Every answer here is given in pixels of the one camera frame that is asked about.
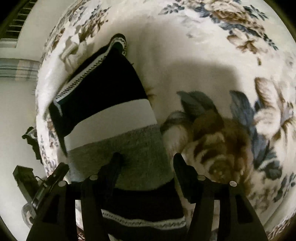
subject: black mechanical device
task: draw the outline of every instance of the black mechanical device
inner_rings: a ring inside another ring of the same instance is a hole
[[[81,200],[86,241],[109,241],[104,228],[101,206],[112,196],[123,156],[115,153],[109,164],[83,182],[63,181],[69,166],[60,163],[55,171],[38,186],[33,170],[17,166],[13,175],[31,207],[33,225],[27,241],[77,241],[75,200]],[[196,203],[192,222],[184,241],[210,240],[214,200],[220,200],[220,222],[217,241],[267,241],[259,221],[242,188],[236,182],[215,183],[198,175],[177,153],[173,160],[177,179],[184,197]]]

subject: wall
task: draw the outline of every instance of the wall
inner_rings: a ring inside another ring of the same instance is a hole
[[[12,175],[16,165],[31,167],[41,178],[45,171],[22,135],[35,121],[35,81],[0,78],[0,216],[18,241],[25,241],[29,228],[21,210],[26,204]]]
[[[29,14],[16,48],[0,48],[0,58],[39,61],[43,46],[62,13],[74,0],[38,0]]]

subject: gray fabric panel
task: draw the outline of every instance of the gray fabric panel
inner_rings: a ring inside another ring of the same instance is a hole
[[[129,131],[68,152],[71,181],[83,181],[108,163],[114,152],[124,155],[125,166],[116,187],[153,190],[173,178],[158,125]]]

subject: silver bolt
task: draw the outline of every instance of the silver bolt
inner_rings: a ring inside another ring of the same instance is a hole
[[[91,175],[91,176],[89,177],[89,179],[90,179],[91,181],[95,181],[95,180],[98,179],[98,175]]]
[[[229,182],[229,185],[232,186],[232,187],[236,187],[237,186],[237,183],[235,181],[230,181]]]
[[[205,176],[204,176],[204,175],[198,175],[198,176],[197,176],[197,179],[198,179],[199,181],[204,181],[204,180],[205,180]]]
[[[63,186],[65,186],[66,185],[66,182],[65,181],[60,181],[59,182],[59,187],[63,187]]]

